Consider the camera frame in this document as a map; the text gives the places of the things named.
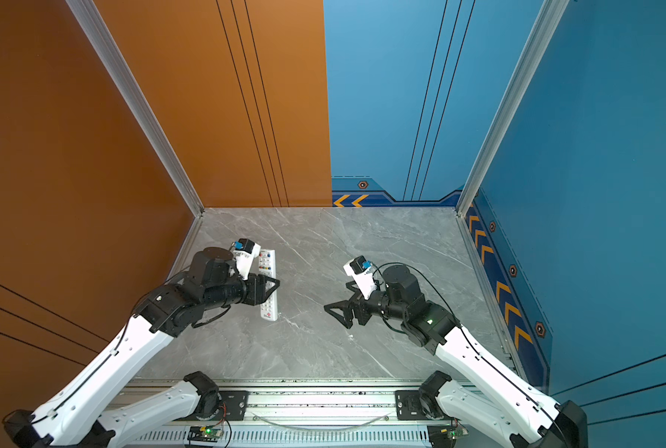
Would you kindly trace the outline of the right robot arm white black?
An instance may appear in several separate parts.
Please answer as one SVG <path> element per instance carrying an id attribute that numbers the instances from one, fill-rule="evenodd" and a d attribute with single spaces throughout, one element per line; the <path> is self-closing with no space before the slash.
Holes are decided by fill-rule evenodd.
<path id="1" fill-rule="evenodd" d="M 572 401 L 560 403 L 495 358 L 450 311 L 427 300 L 405 264 L 384 272 L 364 257 L 348 261 L 345 301 L 325 311 L 345 328 L 372 317 L 398 321 L 396 332 L 450 365 L 478 392 L 470 393 L 450 375 L 436 371 L 419 388 L 420 406 L 433 420 L 458 419 L 503 447 L 586 447 L 588 418 Z"/>

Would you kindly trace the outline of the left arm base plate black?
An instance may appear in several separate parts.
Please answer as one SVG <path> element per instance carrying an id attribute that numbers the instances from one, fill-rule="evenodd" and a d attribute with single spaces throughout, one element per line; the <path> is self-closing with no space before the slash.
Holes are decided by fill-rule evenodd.
<path id="1" fill-rule="evenodd" d="M 177 422 L 241 422 L 245 418 L 250 393 L 247 390 L 223 390 L 219 405 L 211 414 L 191 414 L 177 419 Z"/>

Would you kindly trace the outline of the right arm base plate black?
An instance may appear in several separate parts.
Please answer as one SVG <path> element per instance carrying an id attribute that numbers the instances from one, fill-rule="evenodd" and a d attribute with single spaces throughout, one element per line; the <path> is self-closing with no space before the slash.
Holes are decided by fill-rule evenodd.
<path id="1" fill-rule="evenodd" d="M 396 390 L 394 392 L 396 417 L 399 421 L 424 421 L 427 416 L 422 409 L 419 390 Z"/>

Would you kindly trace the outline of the white remote control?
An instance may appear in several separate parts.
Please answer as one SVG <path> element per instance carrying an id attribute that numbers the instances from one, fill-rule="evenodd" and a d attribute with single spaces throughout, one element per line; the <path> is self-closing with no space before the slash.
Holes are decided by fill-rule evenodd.
<path id="1" fill-rule="evenodd" d="M 258 274 L 261 274 L 268 279 L 265 285 L 267 300 L 259 306 L 260 317 L 271 322 L 277 321 L 279 318 L 277 289 L 280 287 L 280 284 L 278 283 L 276 252 L 274 250 L 260 250 L 258 257 Z"/>

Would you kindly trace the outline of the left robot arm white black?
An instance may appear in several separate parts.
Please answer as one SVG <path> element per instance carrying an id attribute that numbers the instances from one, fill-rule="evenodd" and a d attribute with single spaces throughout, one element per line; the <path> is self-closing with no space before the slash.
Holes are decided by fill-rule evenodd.
<path id="1" fill-rule="evenodd" d="M 201 371 L 118 410 L 107 407 L 175 338 L 208 325 L 205 312 L 224 315 L 235 304 L 265 304 L 280 284 L 273 251 L 249 239 L 205 248 L 188 268 L 144 295 L 119 334 L 65 388 L 34 411 L 8 414 L 4 431 L 19 447 L 123 447 L 183 417 L 224 418 L 219 386 Z"/>

